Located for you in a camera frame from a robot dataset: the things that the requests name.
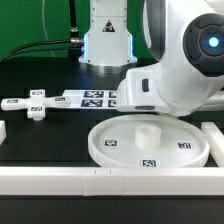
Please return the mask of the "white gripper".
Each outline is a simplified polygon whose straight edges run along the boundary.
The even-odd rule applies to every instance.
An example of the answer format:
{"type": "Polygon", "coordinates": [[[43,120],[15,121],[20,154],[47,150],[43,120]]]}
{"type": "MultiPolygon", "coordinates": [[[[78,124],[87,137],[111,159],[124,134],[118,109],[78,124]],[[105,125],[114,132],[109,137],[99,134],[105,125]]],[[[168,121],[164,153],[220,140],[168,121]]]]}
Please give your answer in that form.
{"type": "Polygon", "coordinates": [[[169,113],[170,107],[156,89],[158,66],[129,69],[117,89],[116,106],[121,112],[169,113]]]}

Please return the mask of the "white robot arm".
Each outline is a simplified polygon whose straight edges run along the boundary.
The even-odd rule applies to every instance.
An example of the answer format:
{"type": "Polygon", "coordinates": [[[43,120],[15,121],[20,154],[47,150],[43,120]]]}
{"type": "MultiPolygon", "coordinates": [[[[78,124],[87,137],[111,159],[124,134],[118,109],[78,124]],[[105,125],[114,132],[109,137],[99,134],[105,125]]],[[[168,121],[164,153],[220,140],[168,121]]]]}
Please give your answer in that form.
{"type": "MultiPolygon", "coordinates": [[[[90,0],[90,29],[79,62],[101,72],[135,63],[127,0],[90,0]]],[[[119,111],[186,116],[224,87],[224,15],[205,0],[144,0],[141,24],[156,59],[127,71],[119,111]]]]}

